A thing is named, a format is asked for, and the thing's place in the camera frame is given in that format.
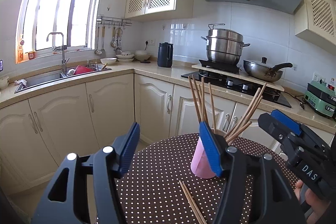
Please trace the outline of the person right hand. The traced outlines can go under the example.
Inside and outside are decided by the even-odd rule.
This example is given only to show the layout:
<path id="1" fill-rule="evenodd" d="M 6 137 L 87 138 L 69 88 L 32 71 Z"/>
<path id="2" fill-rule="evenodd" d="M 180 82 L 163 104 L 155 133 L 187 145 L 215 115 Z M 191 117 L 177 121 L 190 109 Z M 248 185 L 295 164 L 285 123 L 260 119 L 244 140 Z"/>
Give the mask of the person right hand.
<path id="1" fill-rule="evenodd" d="M 330 205 L 330 201 L 320 200 L 310 189 L 305 192 L 305 201 L 313 210 L 306 220 L 307 224 L 317 223 Z"/>

